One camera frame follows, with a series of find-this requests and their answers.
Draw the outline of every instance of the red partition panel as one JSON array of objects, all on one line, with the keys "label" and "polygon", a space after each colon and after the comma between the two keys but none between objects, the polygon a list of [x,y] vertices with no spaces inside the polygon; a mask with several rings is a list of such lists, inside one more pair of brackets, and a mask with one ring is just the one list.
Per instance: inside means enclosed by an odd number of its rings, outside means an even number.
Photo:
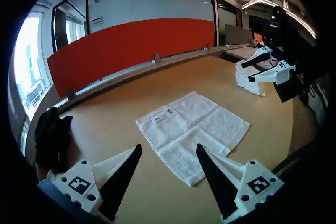
[{"label": "red partition panel", "polygon": [[107,75],[151,61],[214,46],[214,23],[188,18],[163,18],[120,24],[91,33],[48,58],[60,97]]}]

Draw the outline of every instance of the wooden table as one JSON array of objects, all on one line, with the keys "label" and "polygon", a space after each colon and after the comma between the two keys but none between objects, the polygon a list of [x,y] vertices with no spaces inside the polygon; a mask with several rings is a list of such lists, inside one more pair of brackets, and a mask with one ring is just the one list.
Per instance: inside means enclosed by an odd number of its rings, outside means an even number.
[{"label": "wooden table", "polygon": [[229,157],[257,159],[274,168],[287,157],[292,101],[281,103],[272,83],[259,97],[236,85],[233,63],[204,57],[144,76],[66,112],[73,115],[69,165],[81,157],[100,162],[142,145],[142,156],[117,212],[116,223],[220,223],[206,179],[188,187],[160,160],[135,120],[196,91],[251,123]]}]

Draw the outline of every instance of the folded towel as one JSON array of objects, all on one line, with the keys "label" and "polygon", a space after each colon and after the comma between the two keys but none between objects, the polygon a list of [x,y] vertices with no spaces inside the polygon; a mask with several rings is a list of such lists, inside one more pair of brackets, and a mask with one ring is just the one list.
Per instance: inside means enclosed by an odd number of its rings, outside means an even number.
[{"label": "folded towel", "polygon": [[153,150],[188,186],[205,175],[196,144],[228,155],[250,124],[209,99],[191,92],[136,120]]},{"label": "folded towel", "polygon": [[258,71],[253,66],[248,66],[246,68],[242,67],[242,63],[245,60],[241,60],[236,63],[236,81],[237,85],[243,87],[244,89],[260,96],[265,96],[265,84],[263,82],[249,82],[249,76],[257,74]]}]

